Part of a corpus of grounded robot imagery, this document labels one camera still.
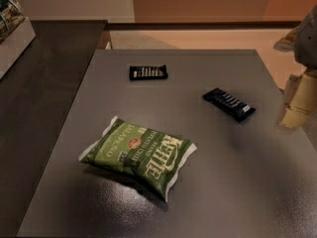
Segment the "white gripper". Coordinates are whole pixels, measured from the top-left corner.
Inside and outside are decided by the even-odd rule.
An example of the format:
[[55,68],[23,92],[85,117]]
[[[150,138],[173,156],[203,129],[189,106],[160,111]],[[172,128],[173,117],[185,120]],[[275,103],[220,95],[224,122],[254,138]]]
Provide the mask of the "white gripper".
[[[294,43],[295,60],[317,68],[317,5],[301,21]],[[301,127],[317,109],[317,78],[308,74],[291,75],[283,91],[283,104],[278,124]]]

